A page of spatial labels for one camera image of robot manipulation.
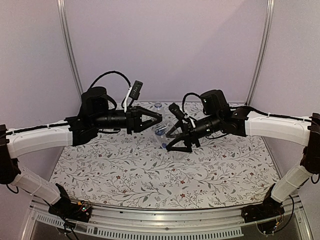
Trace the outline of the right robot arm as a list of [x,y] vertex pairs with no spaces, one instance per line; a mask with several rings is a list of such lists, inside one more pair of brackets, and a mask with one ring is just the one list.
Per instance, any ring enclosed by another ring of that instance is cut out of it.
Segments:
[[192,146],[200,147],[199,140],[215,132],[240,137],[260,136],[285,140],[304,146],[300,163],[291,168],[278,182],[269,188],[258,213],[262,218],[274,214],[282,202],[313,175],[320,173],[320,115],[295,117],[262,112],[244,105],[231,109],[219,90],[209,90],[199,95],[205,117],[192,119],[172,103],[169,111],[177,118],[176,128],[181,133],[167,146],[168,151],[192,152]]

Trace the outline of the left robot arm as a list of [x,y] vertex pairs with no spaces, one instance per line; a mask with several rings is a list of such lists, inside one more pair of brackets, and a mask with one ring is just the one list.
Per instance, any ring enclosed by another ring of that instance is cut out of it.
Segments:
[[63,216],[74,213],[74,205],[59,184],[52,184],[25,167],[18,166],[18,157],[56,147],[84,145],[106,129],[125,129],[128,134],[140,133],[162,121],[162,115],[140,106],[109,108],[115,101],[105,87],[89,88],[81,95],[78,115],[64,120],[28,128],[7,129],[0,126],[0,183],[23,189],[54,205]]

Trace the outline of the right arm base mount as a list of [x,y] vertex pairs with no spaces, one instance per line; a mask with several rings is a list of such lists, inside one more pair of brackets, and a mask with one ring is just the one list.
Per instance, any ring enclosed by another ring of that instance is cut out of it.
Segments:
[[241,217],[245,223],[273,218],[284,213],[282,203],[275,201],[270,195],[267,195],[262,203],[250,204],[241,208]]

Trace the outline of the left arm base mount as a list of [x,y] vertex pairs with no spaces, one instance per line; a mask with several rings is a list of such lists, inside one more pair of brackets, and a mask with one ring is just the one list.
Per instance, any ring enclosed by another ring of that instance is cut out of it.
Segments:
[[61,219],[88,223],[92,214],[92,205],[84,200],[80,200],[77,203],[72,202],[66,190],[58,183],[55,185],[59,190],[60,199],[55,204],[49,205],[48,212]]

